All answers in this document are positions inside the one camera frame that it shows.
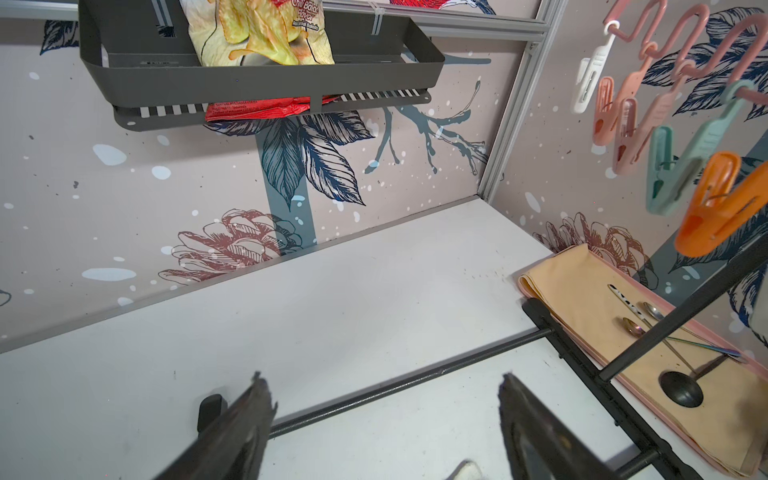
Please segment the pink clip hanger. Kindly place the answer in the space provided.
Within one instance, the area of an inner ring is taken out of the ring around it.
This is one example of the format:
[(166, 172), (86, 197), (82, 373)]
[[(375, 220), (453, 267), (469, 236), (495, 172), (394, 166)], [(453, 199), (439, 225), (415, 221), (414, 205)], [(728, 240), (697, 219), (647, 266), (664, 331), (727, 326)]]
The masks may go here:
[[(662, 125), (674, 131), (674, 156), (679, 157), (706, 121), (717, 118), (725, 104), (725, 88), (750, 80), (755, 90), (740, 90), (745, 108), (767, 106), (767, 83), (757, 77), (767, 63), (767, 15), (760, 10), (713, 15), (704, 3), (685, 11), (662, 43), (653, 36), (667, 2), (650, 1), (635, 26), (616, 35), (589, 106), (594, 106), (592, 141), (614, 148), (612, 170), (633, 172), (648, 159), (650, 136)], [(626, 9), (617, 1), (603, 20), (619, 22)]]

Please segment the dark wall basket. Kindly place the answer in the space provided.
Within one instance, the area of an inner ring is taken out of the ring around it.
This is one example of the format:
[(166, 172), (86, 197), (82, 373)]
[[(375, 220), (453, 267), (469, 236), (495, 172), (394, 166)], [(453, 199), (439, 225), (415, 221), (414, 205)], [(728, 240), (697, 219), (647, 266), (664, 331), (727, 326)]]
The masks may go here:
[(80, 56), (121, 127), (205, 121), (215, 103), (306, 97), (310, 113), (429, 101), (445, 57), (408, 17), (331, 10), (332, 65), (206, 67), (177, 1), (82, 1)]

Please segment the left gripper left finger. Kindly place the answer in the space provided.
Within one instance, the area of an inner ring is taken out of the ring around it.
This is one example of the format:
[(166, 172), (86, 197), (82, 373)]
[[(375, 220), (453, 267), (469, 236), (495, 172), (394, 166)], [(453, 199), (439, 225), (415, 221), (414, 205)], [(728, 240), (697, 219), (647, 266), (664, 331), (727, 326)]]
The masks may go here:
[(277, 413), (267, 381), (251, 385), (198, 436), (159, 479), (256, 479)]

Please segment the white yellow-trim work glove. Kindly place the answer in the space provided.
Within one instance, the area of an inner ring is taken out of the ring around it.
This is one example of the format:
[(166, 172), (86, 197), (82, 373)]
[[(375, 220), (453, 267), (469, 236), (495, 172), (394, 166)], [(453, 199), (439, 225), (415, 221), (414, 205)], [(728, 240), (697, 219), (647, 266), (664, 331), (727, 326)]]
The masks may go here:
[(485, 480), (479, 465), (472, 460), (462, 461), (446, 480)]

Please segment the tan pink-edged placemat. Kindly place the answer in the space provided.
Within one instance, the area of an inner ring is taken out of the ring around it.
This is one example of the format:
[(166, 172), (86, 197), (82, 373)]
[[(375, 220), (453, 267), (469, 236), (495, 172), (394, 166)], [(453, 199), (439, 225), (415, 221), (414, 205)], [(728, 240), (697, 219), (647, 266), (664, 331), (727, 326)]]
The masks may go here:
[[(619, 324), (633, 314), (608, 284), (634, 305), (647, 301), (664, 312), (671, 310), (668, 302), (584, 245), (532, 266), (519, 276), (518, 284), (526, 296), (545, 303), (574, 341), (602, 366), (636, 340)], [(674, 335), (693, 342), (722, 340), (696, 320)], [(670, 344), (694, 369), (718, 356), (682, 342)], [(767, 451), (766, 368), (751, 358), (745, 363), (726, 361), (699, 380), (704, 401), (697, 408), (679, 406), (664, 394), (658, 379), (665, 371), (689, 372), (661, 343), (620, 373), (618, 380), (715, 469), (734, 478), (755, 475)]]

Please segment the red cassava chips bag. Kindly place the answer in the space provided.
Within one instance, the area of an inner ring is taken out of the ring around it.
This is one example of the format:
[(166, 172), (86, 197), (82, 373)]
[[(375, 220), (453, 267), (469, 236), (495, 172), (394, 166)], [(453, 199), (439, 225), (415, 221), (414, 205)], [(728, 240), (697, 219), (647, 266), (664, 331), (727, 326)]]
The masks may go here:
[(332, 65), (320, 1), (182, 1), (205, 67)]

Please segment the iridescent spoon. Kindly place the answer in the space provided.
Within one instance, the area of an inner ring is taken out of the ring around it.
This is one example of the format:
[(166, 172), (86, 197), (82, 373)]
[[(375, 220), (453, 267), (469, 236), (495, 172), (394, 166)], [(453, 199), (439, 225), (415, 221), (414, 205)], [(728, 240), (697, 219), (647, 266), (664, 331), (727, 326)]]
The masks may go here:
[[(645, 334), (645, 330), (630, 318), (623, 317), (619, 320), (619, 324), (635, 338), (641, 338)], [(694, 367), (667, 340), (663, 340), (662, 343), (688, 368), (690, 373), (695, 371)]]

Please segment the black ladle spoon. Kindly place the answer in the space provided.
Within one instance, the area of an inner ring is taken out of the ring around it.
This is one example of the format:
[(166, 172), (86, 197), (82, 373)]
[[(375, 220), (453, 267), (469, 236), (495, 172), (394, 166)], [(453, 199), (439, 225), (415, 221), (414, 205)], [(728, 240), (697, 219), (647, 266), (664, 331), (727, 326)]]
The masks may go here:
[(678, 371), (663, 372), (658, 379), (659, 386), (664, 394), (677, 405), (685, 408), (697, 408), (704, 401), (704, 393), (698, 380), (729, 359), (729, 355), (722, 354), (691, 374), (683, 374)]

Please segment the orange clothespin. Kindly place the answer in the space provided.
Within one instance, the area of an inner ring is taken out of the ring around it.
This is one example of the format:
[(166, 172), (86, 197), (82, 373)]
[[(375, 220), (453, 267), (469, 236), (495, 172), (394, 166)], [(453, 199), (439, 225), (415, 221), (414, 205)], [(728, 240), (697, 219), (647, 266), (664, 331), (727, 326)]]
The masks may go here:
[(675, 239), (679, 254), (712, 253), (767, 204), (767, 164), (737, 182), (741, 166), (742, 158), (727, 151), (708, 161)]

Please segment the black clothes rack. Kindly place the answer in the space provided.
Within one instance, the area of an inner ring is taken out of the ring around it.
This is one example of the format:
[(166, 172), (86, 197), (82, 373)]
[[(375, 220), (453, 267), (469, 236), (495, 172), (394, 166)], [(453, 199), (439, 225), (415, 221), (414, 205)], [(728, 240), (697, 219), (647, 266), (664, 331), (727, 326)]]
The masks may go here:
[[(624, 396), (616, 390), (613, 386), (613, 380), (617, 379), (620, 373), (638, 359), (661, 344), (663, 340), (674, 336), (677, 330), (693, 320), (717, 297), (736, 285), (747, 274), (762, 267), (766, 261), (767, 242), (765, 239), (758, 239), (735, 256), (730, 263), (718, 271), (680, 306), (669, 312), (666, 318), (651, 328), (643, 338), (633, 342), (605, 366), (600, 365), (595, 358), (574, 341), (545, 303), (536, 297), (527, 298), (523, 301), (522, 308), (534, 324), (534, 329), (530, 333), (461, 356), (453, 361), (443, 362), (408, 374), (398, 380), (364, 389), (358, 394), (344, 396), (324, 407), (312, 409), (288, 420), (277, 421), (274, 418), (268, 441), (437, 379), (498, 354), (517, 349), (539, 339), (546, 339), (611, 415), (615, 424), (638, 447), (639, 452), (636, 456), (619, 469), (613, 470), (617, 475), (615, 479), (630, 478), (649, 465), (655, 467), (666, 479), (693, 479), (696, 477), (695, 470), (673, 452), (669, 443), (662, 439)], [(226, 404), (216, 395), (205, 399), (200, 407), (198, 436), (231, 405), (233, 403)]]

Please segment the silver spoon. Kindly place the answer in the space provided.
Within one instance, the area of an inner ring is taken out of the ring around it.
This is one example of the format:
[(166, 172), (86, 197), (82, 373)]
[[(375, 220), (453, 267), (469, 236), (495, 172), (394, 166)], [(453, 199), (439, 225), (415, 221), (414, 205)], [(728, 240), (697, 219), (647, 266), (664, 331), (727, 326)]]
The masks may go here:
[[(662, 321), (664, 319), (664, 315), (662, 314), (662, 312), (659, 309), (657, 309), (655, 306), (653, 306), (652, 304), (643, 301), (643, 302), (640, 302), (640, 306), (649, 315), (651, 315), (655, 320)], [(736, 350), (731, 350), (731, 349), (726, 349), (726, 348), (722, 348), (722, 347), (718, 347), (718, 346), (708, 345), (708, 344), (705, 344), (705, 343), (697, 343), (697, 342), (693, 342), (693, 341), (689, 341), (689, 340), (684, 340), (684, 339), (680, 339), (680, 338), (675, 338), (674, 340), (678, 341), (678, 342), (682, 342), (682, 343), (688, 344), (688, 345), (698, 346), (698, 347), (701, 347), (701, 348), (704, 348), (704, 349), (708, 349), (708, 350), (712, 350), (712, 351), (717, 351), (717, 352), (720, 352), (722, 354), (728, 355), (730, 358), (732, 358), (732, 359), (734, 359), (734, 360), (736, 360), (736, 361), (738, 361), (740, 363), (745, 363), (745, 360), (742, 358), (741, 353), (736, 351)]]

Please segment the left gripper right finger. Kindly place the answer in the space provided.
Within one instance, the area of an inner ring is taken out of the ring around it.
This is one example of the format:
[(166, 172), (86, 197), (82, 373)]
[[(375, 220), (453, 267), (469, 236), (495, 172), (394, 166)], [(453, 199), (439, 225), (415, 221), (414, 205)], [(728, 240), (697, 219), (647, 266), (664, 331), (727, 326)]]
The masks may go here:
[(500, 427), (514, 479), (615, 479), (515, 375), (499, 387)]

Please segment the mint green clothespin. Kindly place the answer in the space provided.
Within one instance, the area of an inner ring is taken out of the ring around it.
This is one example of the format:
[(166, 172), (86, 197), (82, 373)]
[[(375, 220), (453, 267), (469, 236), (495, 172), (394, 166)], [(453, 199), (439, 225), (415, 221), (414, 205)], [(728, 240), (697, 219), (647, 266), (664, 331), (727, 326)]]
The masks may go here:
[(725, 104), (720, 116), (704, 122), (679, 157), (674, 156), (673, 129), (662, 125), (653, 131), (646, 182), (648, 213), (670, 215), (682, 197), (693, 190), (694, 179), (716, 152), (732, 122), (747, 103), (746, 99), (737, 96), (740, 90), (751, 93), (755, 84), (750, 80), (739, 80), (727, 86), (720, 97)]

